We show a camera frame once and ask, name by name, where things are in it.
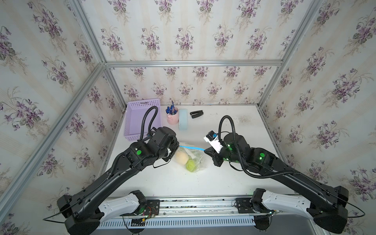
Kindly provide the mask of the clear zip-top bag blue seal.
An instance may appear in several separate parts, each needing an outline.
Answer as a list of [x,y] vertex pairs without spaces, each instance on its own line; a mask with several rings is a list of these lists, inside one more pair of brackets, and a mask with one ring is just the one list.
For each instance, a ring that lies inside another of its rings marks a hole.
[[189,144],[186,144],[186,143],[181,143],[178,150],[176,151],[176,153],[178,151],[184,151],[186,152],[190,159],[196,159],[198,162],[199,162],[199,168],[196,172],[192,172],[192,173],[197,173],[199,171],[204,171],[208,168],[208,163],[207,163],[207,155],[204,153],[204,149],[203,148],[200,148],[200,147],[197,147],[197,146],[193,146],[193,145],[189,145]]

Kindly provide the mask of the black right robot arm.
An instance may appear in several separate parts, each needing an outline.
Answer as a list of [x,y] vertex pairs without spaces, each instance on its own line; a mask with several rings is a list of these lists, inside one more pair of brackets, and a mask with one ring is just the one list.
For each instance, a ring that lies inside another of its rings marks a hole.
[[224,162],[239,163],[239,172],[254,179],[273,179],[297,195],[278,194],[257,188],[248,201],[236,201],[239,212],[245,209],[256,213],[254,225],[259,231],[266,231],[272,217],[278,211],[288,212],[312,220],[320,228],[341,234],[347,223],[365,216],[357,208],[352,216],[346,208],[349,205],[349,191],[342,187],[322,184],[285,164],[275,154],[260,147],[251,147],[242,135],[236,133],[235,124],[229,115],[219,122],[218,131],[210,131],[204,140],[211,146],[205,154],[213,164],[220,167]]

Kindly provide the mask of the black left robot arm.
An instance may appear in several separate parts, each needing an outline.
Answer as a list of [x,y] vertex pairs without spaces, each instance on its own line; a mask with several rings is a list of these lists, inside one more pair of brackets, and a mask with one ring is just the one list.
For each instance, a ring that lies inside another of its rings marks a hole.
[[74,195],[63,195],[57,200],[68,233],[89,235],[105,221],[123,214],[136,215],[147,203],[141,191],[113,200],[109,196],[157,160],[168,163],[178,148],[179,142],[172,129],[149,125],[147,137],[140,135],[139,140],[120,153],[112,166],[92,184]]

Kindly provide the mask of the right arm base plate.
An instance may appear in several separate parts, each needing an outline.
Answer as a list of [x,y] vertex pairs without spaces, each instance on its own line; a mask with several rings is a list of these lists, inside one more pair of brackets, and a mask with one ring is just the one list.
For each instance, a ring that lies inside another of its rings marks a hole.
[[263,205],[262,200],[259,198],[253,199],[251,197],[236,198],[234,207],[238,210],[239,214],[242,213],[265,213],[265,215],[271,216],[276,211],[268,209]]

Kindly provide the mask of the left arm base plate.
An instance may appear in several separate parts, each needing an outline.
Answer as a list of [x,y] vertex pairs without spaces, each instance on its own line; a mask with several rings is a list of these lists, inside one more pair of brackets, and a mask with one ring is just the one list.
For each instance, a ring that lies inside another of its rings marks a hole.
[[143,216],[152,218],[159,215],[160,200],[158,199],[148,199],[146,203],[141,204],[135,212],[123,213],[121,216]]

